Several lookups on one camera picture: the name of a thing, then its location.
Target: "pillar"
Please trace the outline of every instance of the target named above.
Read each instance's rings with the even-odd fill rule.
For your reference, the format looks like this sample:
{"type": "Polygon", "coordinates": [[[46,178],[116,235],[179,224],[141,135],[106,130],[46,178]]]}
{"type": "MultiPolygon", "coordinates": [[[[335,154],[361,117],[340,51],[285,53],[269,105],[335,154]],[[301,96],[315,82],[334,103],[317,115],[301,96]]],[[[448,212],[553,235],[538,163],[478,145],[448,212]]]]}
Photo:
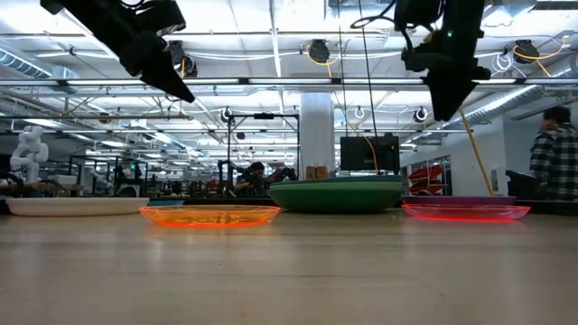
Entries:
{"type": "Polygon", "coordinates": [[[335,135],[331,93],[301,95],[301,175],[308,166],[335,170],[335,135]]]}

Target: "computer monitor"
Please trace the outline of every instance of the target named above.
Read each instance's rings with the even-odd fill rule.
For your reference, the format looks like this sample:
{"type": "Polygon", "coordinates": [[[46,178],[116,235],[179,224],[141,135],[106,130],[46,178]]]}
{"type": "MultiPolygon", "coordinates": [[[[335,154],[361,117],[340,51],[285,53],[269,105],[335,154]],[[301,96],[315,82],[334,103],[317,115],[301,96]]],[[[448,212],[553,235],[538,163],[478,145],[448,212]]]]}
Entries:
{"type": "MultiPolygon", "coordinates": [[[[399,137],[393,135],[367,138],[376,151],[378,168],[381,171],[399,173],[399,137]]],[[[375,170],[373,152],[368,141],[361,136],[342,137],[341,170],[373,171],[375,170]]]]}

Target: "green plate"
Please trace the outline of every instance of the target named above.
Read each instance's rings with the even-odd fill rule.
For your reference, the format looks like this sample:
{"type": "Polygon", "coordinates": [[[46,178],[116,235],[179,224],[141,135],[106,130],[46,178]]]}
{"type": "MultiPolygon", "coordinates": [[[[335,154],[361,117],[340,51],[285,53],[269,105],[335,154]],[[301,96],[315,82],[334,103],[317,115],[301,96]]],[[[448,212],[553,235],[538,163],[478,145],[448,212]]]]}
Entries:
{"type": "Polygon", "coordinates": [[[401,182],[386,178],[379,181],[327,181],[342,179],[352,178],[274,184],[270,194],[273,201],[282,208],[312,213],[379,212],[391,208],[401,198],[401,182]]]}

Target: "man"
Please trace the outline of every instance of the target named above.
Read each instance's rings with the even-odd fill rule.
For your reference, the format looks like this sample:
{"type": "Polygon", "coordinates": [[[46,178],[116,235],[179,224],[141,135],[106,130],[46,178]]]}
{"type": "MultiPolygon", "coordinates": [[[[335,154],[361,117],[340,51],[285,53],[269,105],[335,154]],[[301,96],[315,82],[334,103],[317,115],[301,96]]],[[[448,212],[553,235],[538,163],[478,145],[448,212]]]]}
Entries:
{"type": "Polygon", "coordinates": [[[237,185],[233,192],[239,197],[259,198],[267,196],[263,174],[265,166],[261,162],[253,162],[249,168],[237,177],[237,185]]]}
{"type": "Polygon", "coordinates": [[[578,134],[570,124],[570,109],[558,106],[544,112],[530,171],[539,182],[541,200],[578,199],[578,134]]]}

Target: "yellow pole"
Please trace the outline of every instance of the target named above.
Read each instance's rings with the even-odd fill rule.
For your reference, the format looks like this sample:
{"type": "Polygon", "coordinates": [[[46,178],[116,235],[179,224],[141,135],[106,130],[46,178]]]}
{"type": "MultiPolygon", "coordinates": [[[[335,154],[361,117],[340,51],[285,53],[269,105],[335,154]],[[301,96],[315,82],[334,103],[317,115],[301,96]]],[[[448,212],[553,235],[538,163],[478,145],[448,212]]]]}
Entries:
{"type": "Polygon", "coordinates": [[[471,147],[473,148],[473,152],[476,154],[476,159],[478,160],[478,165],[480,166],[481,173],[484,175],[484,181],[486,182],[486,186],[488,187],[489,195],[494,195],[494,191],[491,189],[491,185],[489,184],[488,174],[486,173],[486,169],[484,168],[484,163],[481,161],[480,153],[478,152],[478,146],[476,145],[476,141],[473,138],[473,134],[470,130],[470,123],[468,123],[468,119],[466,115],[463,114],[463,109],[460,108],[460,115],[463,124],[466,126],[466,130],[468,130],[468,136],[470,137],[471,147]]]}

